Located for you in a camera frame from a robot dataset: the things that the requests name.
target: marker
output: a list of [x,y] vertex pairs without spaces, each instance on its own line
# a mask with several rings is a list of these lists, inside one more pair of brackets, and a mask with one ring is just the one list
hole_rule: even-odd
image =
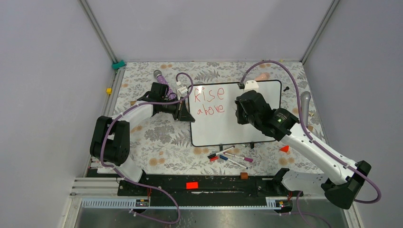
[[232,149],[232,148],[235,148],[235,146],[232,146],[232,147],[230,147],[230,148],[228,148],[228,149],[225,149],[225,150],[220,151],[220,152],[217,152],[217,153],[210,154],[210,155],[207,156],[207,157],[208,157],[209,159],[210,159],[210,158],[213,158],[213,157],[215,157],[215,156],[218,156],[219,154],[222,154],[222,153],[224,153],[224,152],[226,152],[226,151],[229,151],[229,150]]
[[237,155],[234,155],[232,153],[226,153],[226,152],[224,154],[232,156],[232,157],[236,157],[236,158],[241,158],[241,159],[243,159],[243,160],[245,160],[247,162],[253,162],[253,159],[251,159],[251,158],[245,158],[245,157],[237,156]]
[[225,156],[223,156],[223,155],[220,155],[220,158],[221,159],[224,159],[224,160],[228,160],[228,161],[230,161],[230,162],[232,162],[232,163],[234,163],[234,164],[236,164],[236,165],[239,165],[240,167],[242,167],[242,168],[244,168],[244,169],[248,169],[246,166],[244,166],[244,165],[241,165],[241,164],[239,164],[238,162],[236,162],[236,161],[234,161],[234,160],[231,160],[231,159],[229,159],[229,158],[227,158],[227,157],[225,157]]

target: white wall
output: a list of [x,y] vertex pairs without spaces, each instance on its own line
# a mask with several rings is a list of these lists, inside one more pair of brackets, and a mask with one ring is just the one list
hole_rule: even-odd
[[332,0],[88,0],[125,61],[300,60]]
[[[359,205],[366,228],[401,227],[403,2],[341,1],[306,64],[331,146],[372,165],[383,197]],[[374,199],[367,183],[359,199]]]
[[76,0],[2,0],[0,31],[0,227],[54,228],[111,62]]

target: floral tablecloth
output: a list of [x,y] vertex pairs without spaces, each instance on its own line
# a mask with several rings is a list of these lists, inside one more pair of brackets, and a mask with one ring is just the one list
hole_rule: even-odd
[[[156,82],[153,76],[156,69],[161,70],[169,85],[176,88],[174,77],[179,72],[188,73],[195,84],[238,82],[253,64],[249,62],[127,63],[115,114],[129,108],[131,101],[135,101],[150,90],[151,83]],[[302,64],[297,62],[283,64],[297,80],[300,93],[309,91]],[[280,80],[283,89],[289,87],[289,90],[281,94],[281,107],[297,115],[296,92],[286,72],[275,64],[263,64],[254,68],[248,78],[253,79],[261,73],[269,73],[269,79]],[[183,84],[190,85],[186,77],[181,76],[180,80]],[[317,137],[324,140],[319,115],[313,101],[310,103],[309,112],[308,125]],[[193,147],[189,123],[174,121],[170,114],[160,113],[138,126],[131,127],[130,159],[135,160],[149,174],[239,175],[240,172],[247,171],[249,175],[271,175],[283,167],[300,172],[322,172],[296,150],[290,148],[287,153],[280,151],[279,149],[285,145],[279,142],[257,143],[254,149],[244,144],[235,145],[231,153],[253,159],[253,162],[249,163],[233,158],[247,166],[249,168],[247,170],[221,159],[210,162],[207,155],[219,151],[219,147]]]

